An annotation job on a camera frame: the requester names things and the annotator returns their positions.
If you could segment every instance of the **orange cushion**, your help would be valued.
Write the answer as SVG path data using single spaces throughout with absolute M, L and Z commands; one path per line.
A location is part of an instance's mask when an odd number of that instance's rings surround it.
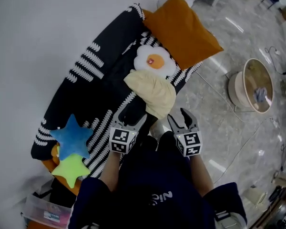
M 145 15 L 145 19 L 147 19 L 151 14 L 153 14 L 153 12 L 150 12 L 148 10 L 144 10 L 144 9 L 142 9 L 142 10 L 143 10 L 143 13 Z
M 166 1 L 155 13 L 148 14 L 143 23 L 182 70 L 223 51 L 185 0 Z
M 46 225 L 43 225 L 36 221 L 31 220 L 28 223 L 27 229 L 53 229 L 53 227 L 49 227 L 49 226 L 46 226 Z
M 59 165 L 59 158 L 57 157 L 57 155 L 58 155 L 57 146 L 59 146 L 59 143 L 56 143 L 55 146 L 52 148 L 51 155 L 53 157 L 52 159 L 53 159 L 54 163 Z

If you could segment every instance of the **black and white patterned blanket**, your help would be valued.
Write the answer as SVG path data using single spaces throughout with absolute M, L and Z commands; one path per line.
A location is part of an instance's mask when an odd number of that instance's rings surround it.
M 128 104 L 131 111 L 125 121 L 131 124 L 145 113 L 145 102 L 123 81 L 134 69 L 133 60 L 139 46 L 162 46 L 144 26 L 144 19 L 140 5 L 133 4 L 108 25 L 81 55 L 45 113 L 31 149 L 33 158 L 52 158 L 51 149 L 56 140 L 50 135 L 50 130 L 63 128 L 70 115 L 74 114 L 79 125 L 94 130 L 87 141 L 90 158 L 84 158 L 83 162 L 91 170 L 89 176 L 100 176 L 109 153 L 113 114 Z M 177 67 L 175 74 L 168 78 L 176 93 L 201 65 L 198 63 L 184 71 Z M 139 136 L 148 133 L 156 120 L 149 114 Z

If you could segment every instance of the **gray tiled floor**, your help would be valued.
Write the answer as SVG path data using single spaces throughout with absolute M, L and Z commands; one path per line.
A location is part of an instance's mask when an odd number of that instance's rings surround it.
M 179 123 L 183 121 L 180 107 L 187 108 L 197 117 L 204 141 L 202 157 L 212 180 L 217 181 L 223 174 L 214 166 L 214 162 L 222 166 L 221 169 L 229 167 L 215 186 L 234 181 L 238 184 L 240 194 L 251 185 L 256 185 L 269 194 L 273 191 L 275 186 L 271 184 L 272 175 L 281 166 L 282 142 L 278 135 L 286 143 L 286 100 L 280 91 L 280 81 L 286 77 L 275 73 L 273 66 L 267 62 L 269 59 L 265 58 L 269 58 L 265 47 L 275 46 L 281 52 L 278 56 L 272 51 L 277 69 L 286 71 L 286 47 L 280 26 L 283 18 L 277 9 L 267 10 L 268 3 L 259 4 L 260 1 L 219 0 L 216 7 L 210 6 L 212 0 L 195 1 L 192 9 L 224 48 L 223 52 L 205 60 L 197 72 L 231 104 L 227 94 L 228 77 L 241 71 L 249 58 L 257 58 L 265 64 L 273 80 L 275 95 L 271 109 L 266 114 L 237 113 L 249 122 L 244 123 L 194 73 L 178 94 L 171 111 Z M 162 124 L 169 127 L 166 120 L 158 122 L 157 126 Z M 233 161 L 258 127 L 257 133 Z M 252 224 L 263 212 L 243 196 L 242 199 L 248 222 Z

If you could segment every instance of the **green star plush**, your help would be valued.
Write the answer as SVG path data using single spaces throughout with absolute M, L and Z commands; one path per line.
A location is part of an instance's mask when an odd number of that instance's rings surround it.
M 74 188 L 77 177 L 89 175 L 90 170 L 82 163 L 82 157 L 71 154 L 52 171 L 52 175 L 61 176 L 66 179 L 70 188 Z

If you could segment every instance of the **blue star plush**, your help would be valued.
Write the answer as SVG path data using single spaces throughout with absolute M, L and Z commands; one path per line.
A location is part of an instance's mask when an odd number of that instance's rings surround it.
M 59 159 L 64 160 L 71 154 L 78 154 L 89 158 L 86 142 L 93 134 L 92 129 L 80 127 L 72 114 L 63 129 L 50 131 L 50 134 L 59 142 Z

